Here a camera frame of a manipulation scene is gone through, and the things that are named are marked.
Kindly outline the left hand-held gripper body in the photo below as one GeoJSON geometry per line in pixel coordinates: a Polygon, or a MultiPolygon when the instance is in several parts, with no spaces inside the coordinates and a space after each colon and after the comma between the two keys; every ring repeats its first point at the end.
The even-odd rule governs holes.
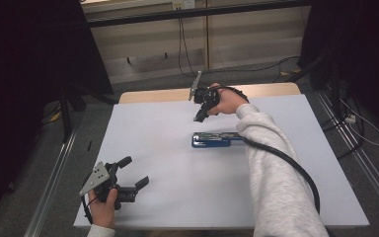
{"type": "Polygon", "coordinates": [[[119,210],[123,202],[135,202],[136,187],[121,187],[117,183],[116,172],[119,167],[114,163],[99,162],[85,179],[79,193],[83,198],[89,191],[94,191],[101,202],[105,202],[111,189],[117,190],[114,209],[119,210]]]}

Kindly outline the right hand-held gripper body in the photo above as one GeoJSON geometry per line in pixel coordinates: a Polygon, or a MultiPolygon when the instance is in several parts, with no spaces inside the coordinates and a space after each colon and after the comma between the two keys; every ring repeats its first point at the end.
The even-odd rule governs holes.
{"type": "Polygon", "coordinates": [[[189,100],[195,104],[200,104],[206,110],[211,110],[219,103],[219,96],[213,89],[198,88],[202,72],[198,71],[197,75],[189,88],[189,100]]]}

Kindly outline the blue stapler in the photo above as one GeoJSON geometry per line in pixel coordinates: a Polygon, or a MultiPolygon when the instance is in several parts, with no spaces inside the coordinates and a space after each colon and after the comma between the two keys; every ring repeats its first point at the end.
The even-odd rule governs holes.
{"type": "Polygon", "coordinates": [[[191,146],[193,148],[229,147],[235,140],[242,140],[238,132],[195,132],[191,138],[191,146]]]}

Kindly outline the person's right hand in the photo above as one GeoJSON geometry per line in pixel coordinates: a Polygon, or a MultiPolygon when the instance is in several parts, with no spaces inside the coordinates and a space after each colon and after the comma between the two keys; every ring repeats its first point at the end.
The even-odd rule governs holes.
{"type": "Polygon", "coordinates": [[[235,114],[241,105],[249,103],[249,101],[242,97],[235,89],[222,88],[218,83],[213,83],[211,88],[217,90],[220,102],[207,112],[210,116],[235,114]]]}

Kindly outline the person's left hand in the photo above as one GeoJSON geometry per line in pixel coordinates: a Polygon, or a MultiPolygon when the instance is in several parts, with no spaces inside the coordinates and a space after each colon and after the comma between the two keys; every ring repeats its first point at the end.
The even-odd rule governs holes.
{"type": "Polygon", "coordinates": [[[93,223],[101,227],[113,228],[114,203],[117,197],[117,190],[111,189],[105,202],[100,202],[94,191],[89,191],[88,197],[91,201],[89,207],[91,210],[93,223]]]}

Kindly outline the white table mat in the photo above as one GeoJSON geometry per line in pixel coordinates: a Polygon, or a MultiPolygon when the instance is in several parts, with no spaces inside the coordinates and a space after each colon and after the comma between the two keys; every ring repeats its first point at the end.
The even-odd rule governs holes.
{"type": "MultiPolygon", "coordinates": [[[[367,217],[303,95],[253,98],[292,142],[300,165],[317,185],[321,217],[332,228],[365,226],[367,217]]],[[[117,173],[122,186],[148,185],[116,215],[120,229],[224,229],[254,225],[245,145],[194,148],[194,133],[236,128],[236,116],[194,121],[189,101],[114,106],[98,154],[104,163],[132,161],[117,173]]]]}

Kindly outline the black metal stand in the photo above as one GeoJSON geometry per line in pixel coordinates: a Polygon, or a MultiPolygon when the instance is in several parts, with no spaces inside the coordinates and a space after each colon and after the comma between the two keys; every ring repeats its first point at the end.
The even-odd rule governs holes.
{"type": "Polygon", "coordinates": [[[61,88],[59,103],[63,121],[63,142],[66,143],[73,130],[69,107],[72,107],[75,112],[83,112],[86,109],[86,103],[82,98],[80,90],[73,84],[61,88]]]}

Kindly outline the black curtain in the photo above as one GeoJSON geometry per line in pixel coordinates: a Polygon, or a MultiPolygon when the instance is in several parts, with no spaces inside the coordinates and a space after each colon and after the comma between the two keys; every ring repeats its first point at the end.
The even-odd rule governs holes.
{"type": "Polygon", "coordinates": [[[320,56],[379,119],[379,0],[311,0],[298,65],[320,56]]]}
{"type": "Polygon", "coordinates": [[[24,166],[43,108],[113,88],[83,0],[0,0],[0,199],[24,166]]]}

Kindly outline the metal floor rail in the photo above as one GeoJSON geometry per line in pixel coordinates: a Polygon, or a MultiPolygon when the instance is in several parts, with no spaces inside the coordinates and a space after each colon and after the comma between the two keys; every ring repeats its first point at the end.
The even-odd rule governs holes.
{"type": "Polygon", "coordinates": [[[39,237],[54,200],[56,189],[58,188],[66,161],[68,160],[71,149],[74,145],[76,133],[77,131],[73,130],[63,142],[55,165],[29,222],[24,237],[39,237]]]}
{"type": "Polygon", "coordinates": [[[379,171],[362,147],[353,149],[353,147],[358,144],[358,139],[353,134],[352,129],[345,122],[340,121],[335,117],[335,112],[332,110],[332,103],[330,102],[329,97],[325,93],[317,93],[317,97],[326,114],[330,118],[333,118],[333,124],[335,125],[336,131],[341,136],[346,146],[351,150],[351,155],[354,157],[379,196],[379,171]]]}

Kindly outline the white wall socket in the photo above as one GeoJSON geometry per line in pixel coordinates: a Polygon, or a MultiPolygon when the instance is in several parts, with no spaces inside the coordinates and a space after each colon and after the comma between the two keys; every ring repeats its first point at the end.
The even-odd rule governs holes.
{"type": "Polygon", "coordinates": [[[195,0],[173,0],[172,6],[174,10],[194,9],[195,0]]]}

